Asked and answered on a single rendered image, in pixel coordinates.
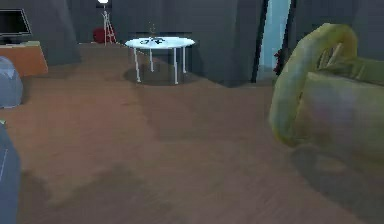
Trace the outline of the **white round table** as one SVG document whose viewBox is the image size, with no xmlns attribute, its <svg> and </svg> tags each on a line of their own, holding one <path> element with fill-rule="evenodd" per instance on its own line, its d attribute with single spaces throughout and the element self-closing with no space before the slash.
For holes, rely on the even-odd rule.
<svg viewBox="0 0 384 224">
<path fill-rule="evenodd" d="M 136 71 L 136 81 L 141 83 L 138 54 L 139 49 L 149 51 L 150 70 L 154 71 L 153 50 L 172 50 L 173 51 L 173 69 L 174 69 L 174 83 L 178 84 L 178 61 L 177 50 L 182 51 L 182 72 L 186 73 L 186 48 L 195 44 L 195 41 L 190 38 L 168 36 L 168 37 L 141 37 L 128 40 L 124 43 L 125 46 L 132 48 L 134 52 L 134 63 Z"/>
</svg>

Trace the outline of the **black object on table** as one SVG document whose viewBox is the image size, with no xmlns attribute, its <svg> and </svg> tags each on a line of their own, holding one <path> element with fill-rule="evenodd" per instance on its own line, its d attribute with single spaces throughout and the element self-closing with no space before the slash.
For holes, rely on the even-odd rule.
<svg viewBox="0 0 384 224">
<path fill-rule="evenodd" d="M 152 37 L 152 38 L 140 41 L 140 44 L 152 44 L 152 43 L 161 44 L 163 42 L 165 42 L 165 39 L 163 39 L 163 38 Z"/>
</svg>

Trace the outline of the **red flower plant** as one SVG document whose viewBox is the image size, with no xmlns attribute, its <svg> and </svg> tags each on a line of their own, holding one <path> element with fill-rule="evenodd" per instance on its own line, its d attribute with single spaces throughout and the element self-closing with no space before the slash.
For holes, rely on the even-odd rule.
<svg viewBox="0 0 384 224">
<path fill-rule="evenodd" d="M 282 71 L 282 68 L 283 68 L 283 56 L 282 56 L 282 50 L 279 49 L 275 54 L 274 54 L 274 57 L 276 59 L 276 65 L 275 67 L 273 68 L 273 72 L 276 74 L 276 75 L 279 75 Z"/>
</svg>

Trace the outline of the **tall black framed window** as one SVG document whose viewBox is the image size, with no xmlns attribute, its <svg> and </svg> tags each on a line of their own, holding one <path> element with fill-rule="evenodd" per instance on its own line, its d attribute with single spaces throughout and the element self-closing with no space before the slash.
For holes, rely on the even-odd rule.
<svg viewBox="0 0 384 224">
<path fill-rule="evenodd" d="M 262 0 L 256 37 L 251 82 L 266 80 L 276 74 L 274 54 L 287 43 L 290 17 L 296 0 Z"/>
</svg>

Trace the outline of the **white tripod floor lamp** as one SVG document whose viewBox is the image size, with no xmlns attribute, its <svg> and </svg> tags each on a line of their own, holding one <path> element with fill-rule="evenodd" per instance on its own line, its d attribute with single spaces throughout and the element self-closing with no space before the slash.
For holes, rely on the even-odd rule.
<svg viewBox="0 0 384 224">
<path fill-rule="evenodd" d="M 104 28 L 104 45 L 107 45 L 107 43 L 115 43 L 116 42 L 116 36 L 114 29 L 112 27 L 111 21 L 110 21 L 110 14 L 107 12 L 107 4 L 109 3 L 109 0 L 97 0 L 103 8 L 103 28 Z"/>
</svg>

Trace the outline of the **red round bin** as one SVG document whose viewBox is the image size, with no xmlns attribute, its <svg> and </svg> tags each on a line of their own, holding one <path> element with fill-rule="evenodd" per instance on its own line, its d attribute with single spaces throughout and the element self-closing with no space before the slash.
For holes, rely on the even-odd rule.
<svg viewBox="0 0 384 224">
<path fill-rule="evenodd" d="M 105 31 L 103 27 L 95 28 L 93 30 L 93 40 L 96 43 L 104 43 L 105 42 Z"/>
</svg>

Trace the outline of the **orange television cabinet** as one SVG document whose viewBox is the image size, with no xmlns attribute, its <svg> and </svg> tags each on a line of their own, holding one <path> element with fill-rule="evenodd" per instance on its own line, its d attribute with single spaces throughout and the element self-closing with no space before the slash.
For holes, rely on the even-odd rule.
<svg viewBox="0 0 384 224">
<path fill-rule="evenodd" d="M 0 56 L 7 57 L 20 76 L 48 73 L 48 66 L 39 41 L 0 45 Z"/>
</svg>

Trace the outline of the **grey blue pouf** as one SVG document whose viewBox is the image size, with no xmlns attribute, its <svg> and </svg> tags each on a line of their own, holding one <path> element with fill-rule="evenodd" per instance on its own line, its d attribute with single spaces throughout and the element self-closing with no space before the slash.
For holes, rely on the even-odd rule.
<svg viewBox="0 0 384 224">
<path fill-rule="evenodd" d="M 21 104 L 23 84 L 10 59 L 0 56 L 0 108 L 14 108 Z"/>
</svg>

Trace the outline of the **black television set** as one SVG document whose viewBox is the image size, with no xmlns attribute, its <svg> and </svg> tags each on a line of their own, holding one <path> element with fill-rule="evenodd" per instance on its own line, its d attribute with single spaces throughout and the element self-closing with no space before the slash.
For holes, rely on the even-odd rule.
<svg viewBox="0 0 384 224">
<path fill-rule="evenodd" d="M 19 44 L 19 37 L 31 34 L 24 9 L 0 9 L 0 45 Z"/>
</svg>

